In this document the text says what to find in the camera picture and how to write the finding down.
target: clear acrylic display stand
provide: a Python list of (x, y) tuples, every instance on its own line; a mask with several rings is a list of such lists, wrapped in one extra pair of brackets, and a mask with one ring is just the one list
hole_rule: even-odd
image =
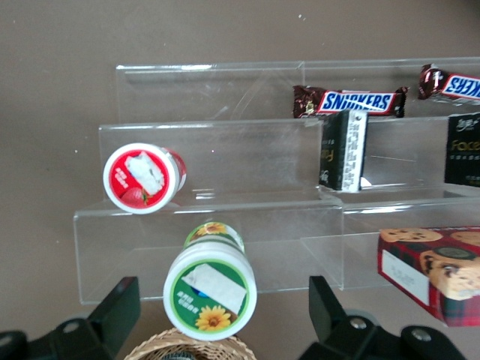
[[(186, 235), (205, 221), (240, 232), (261, 293), (305, 289), (310, 275), (333, 287), (384, 286), (379, 229), (478, 225), (480, 189), (443, 182), (447, 116), (476, 110), (416, 100), (428, 62), (480, 74), (477, 58), (118, 67), (121, 124), (100, 128), (102, 163), (122, 145), (152, 143), (184, 158), (187, 182), (154, 214), (108, 199), (76, 212), (82, 303), (99, 302), (125, 275), (139, 276), (142, 299), (160, 299)], [(412, 87), (412, 115), (370, 118), (370, 186), (359, 193), (317, 187), (321, 122), (290, 118), (297, 83)]]
[(480, 58), (119, 65), (118, 119), (125, 124), (289, 119), (294, 85), (372, 92), (406, 86), (408, 117), (478, 111), (475, 106), (456, 110), (450, 104), (417, 100), (420, 70), (431, 63), (480, 77)]

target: black product box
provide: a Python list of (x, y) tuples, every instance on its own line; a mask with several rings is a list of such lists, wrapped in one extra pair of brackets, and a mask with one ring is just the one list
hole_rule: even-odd
[(326, 116), (322, 127), (319, 184), (336, 191), (360, 190), (368, 113), (344, 110)]
[(448, 117), (445, 182), (480, 187), (480, 112)]

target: cookie box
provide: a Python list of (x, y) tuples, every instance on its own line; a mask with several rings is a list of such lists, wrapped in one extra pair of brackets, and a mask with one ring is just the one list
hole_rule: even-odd
[(448, 326), (480, 326), (480, 226), (382, 229), (378, 272)]

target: brown table surface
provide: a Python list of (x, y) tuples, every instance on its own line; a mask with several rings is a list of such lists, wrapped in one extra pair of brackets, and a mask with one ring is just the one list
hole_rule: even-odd
[[(467, 0), (0, 2), (0, 331), (34, 339), (93, 308), (79, 303), (72, 217), (103, 197), (115, 65), (480, 56), (479, 19)], [(479, 328), (445, 328), (393, 286), (335, 292), (390, 332), (433, 326), (479, 357)], [(118, 358), (170, 326), (144, 303)], [(258, 359), (296, 359), (315, 340), (307, 293), (261, 295), (239, 335)]]

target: strawberry image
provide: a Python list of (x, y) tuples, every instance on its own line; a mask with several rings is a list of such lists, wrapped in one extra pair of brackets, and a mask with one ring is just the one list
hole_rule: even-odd
[(131, 187), (120, 196), (121, 201), (133, 208), (143, 208), (147, 206), (150, 199), (150, 195), (147, 194), (145, 189), (140, 189), (139, 187)]

